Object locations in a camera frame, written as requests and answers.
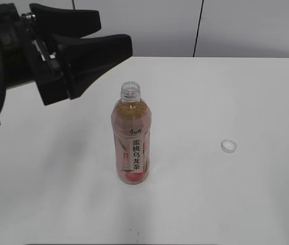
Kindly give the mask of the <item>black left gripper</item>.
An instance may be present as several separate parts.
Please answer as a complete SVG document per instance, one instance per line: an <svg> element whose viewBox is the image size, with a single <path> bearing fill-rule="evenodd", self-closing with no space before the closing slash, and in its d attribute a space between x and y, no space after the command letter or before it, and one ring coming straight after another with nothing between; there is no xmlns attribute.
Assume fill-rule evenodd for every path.
<svg viewBox="0 0 289 245"><path fill-rule="evenodd" d="M81 38L101 29L97 10L29 6L20 15L13 3L0 4L0 104L8 89L32 81L45 105L76 99L133 55L126 34Z"/></svg>

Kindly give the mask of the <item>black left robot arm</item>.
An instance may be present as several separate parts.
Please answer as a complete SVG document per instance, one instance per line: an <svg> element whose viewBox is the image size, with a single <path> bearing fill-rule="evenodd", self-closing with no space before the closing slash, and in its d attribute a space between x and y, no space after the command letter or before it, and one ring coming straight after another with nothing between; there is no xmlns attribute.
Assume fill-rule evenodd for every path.
<svg viewBox="0 0 289 245"><path fill-rule="evenodd" d="M0 114L9 88L33 81L44 105L74 100L133 55L129 35L93 37L101 27L97 10L0 4Z"/></svg>

